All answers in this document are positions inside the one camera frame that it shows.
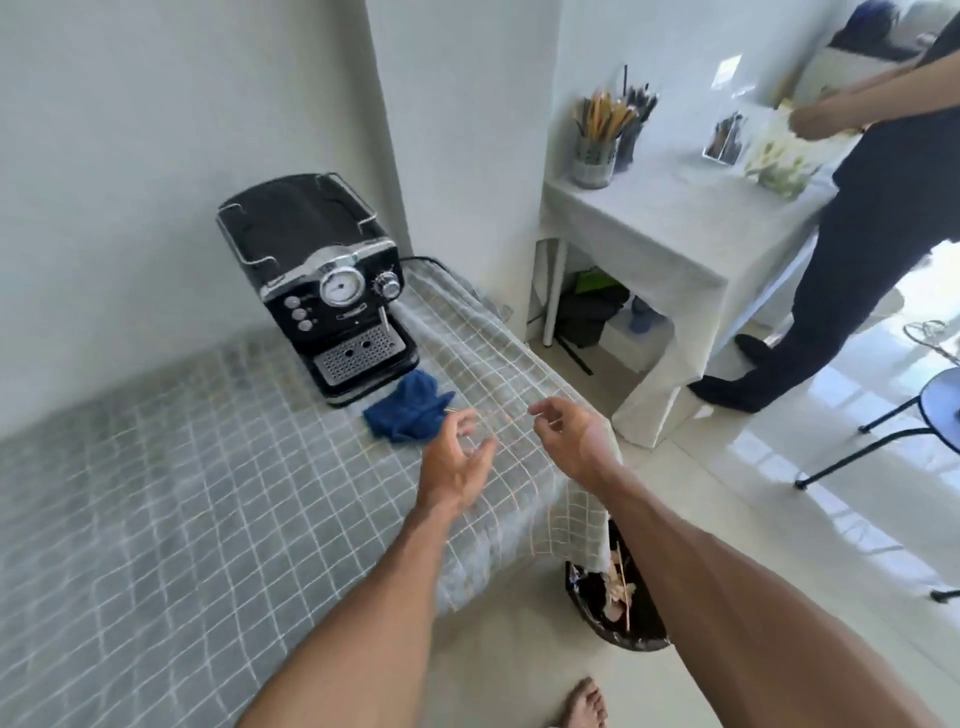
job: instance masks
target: black pants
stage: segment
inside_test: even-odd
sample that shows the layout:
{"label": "black pants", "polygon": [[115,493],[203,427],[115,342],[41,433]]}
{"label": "black pants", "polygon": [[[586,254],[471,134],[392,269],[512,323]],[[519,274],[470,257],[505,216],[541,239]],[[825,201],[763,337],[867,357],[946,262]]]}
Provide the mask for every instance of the black pants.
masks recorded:
{"label": "black pants", "polygon": [[793,326],[738,381],[744,399],[765,407],[827,366],[880,299],[941,241],[935,222],[876,196],[841,191],[824,211],[793,300]]}

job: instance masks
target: black shirt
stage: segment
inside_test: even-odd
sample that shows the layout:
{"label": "black shirt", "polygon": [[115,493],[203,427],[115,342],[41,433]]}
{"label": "black shirt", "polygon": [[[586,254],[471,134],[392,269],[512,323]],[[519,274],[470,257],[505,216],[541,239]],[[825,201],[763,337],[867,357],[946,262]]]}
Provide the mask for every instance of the black shirt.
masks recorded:
{"label": "black shirt", "polygon": [[[918,67],[957,50],[960,13]],[[960,106],[874,124],[833,179],[844,192],[863,192],[878,204],[937,215],[951,231],[960,231]]]}

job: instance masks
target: standing person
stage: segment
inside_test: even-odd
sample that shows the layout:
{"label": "standing person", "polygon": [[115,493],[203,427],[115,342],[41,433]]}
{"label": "standing person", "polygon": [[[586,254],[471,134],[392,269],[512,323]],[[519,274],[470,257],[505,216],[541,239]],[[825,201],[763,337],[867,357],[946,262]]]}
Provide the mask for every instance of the standing person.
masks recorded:
{"label": "standing person", "polygon": [[[534,404],[534,430],[610,511],[677,651],[725,726],[940,725],[843,622],[783,579],[684,521],[610,450],[606,423],[569,400]],[[417,504],[380,563],[334,607],[240,718],[239,728],[412,728],[449,528],[480,495],[496,442],[463,451],[473,412],[423,452]],[[606,728],[589,679],[564,728]]]}
{"label": "standing person", "polygon": [[793,302],[793,326],[772,349],[744,334],[756,365],[737,381],[705,376],[701,400],[751,414],[815,375],[880,299],[934,245],[960,237],[960,14],[926,55],[796,109],[790,127],[825,139],[873,125],[833,176],[813,256]]}

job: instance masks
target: espresso machine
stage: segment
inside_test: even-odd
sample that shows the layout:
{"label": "espresso machine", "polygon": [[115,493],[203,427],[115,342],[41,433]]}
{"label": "espresso machine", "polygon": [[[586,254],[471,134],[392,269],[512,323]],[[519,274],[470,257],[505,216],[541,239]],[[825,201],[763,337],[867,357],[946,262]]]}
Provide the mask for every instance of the espresso machine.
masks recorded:
{"label": "espresso machine", "polygon": [[390,313],[403,291],[396,243],[340,175],[263,182],[224,202],[217,222],[331,405],[417,367],[417,345]]}

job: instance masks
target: paintbrush holder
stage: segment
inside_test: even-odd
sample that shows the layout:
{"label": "paintbrush holder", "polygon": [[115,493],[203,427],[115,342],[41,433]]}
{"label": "paintbrush holder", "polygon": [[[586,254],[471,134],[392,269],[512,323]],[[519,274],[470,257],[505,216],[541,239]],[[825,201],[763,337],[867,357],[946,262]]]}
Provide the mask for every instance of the paintbrush holder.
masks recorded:
{"label": "paintbrush holder", "polygon": [[577,137],[570,178],[586,189],[600,189],[610,184],[616,164],[616,150],[620,140],[595,141]]}
{"label": "paintbrush holder", "polygon": [[616,150],[616,164],[614,172],[625,172],[634,163],[634,147],[643,131],[643,122],[634,120],[627,125],[620,135],[620,146]]}

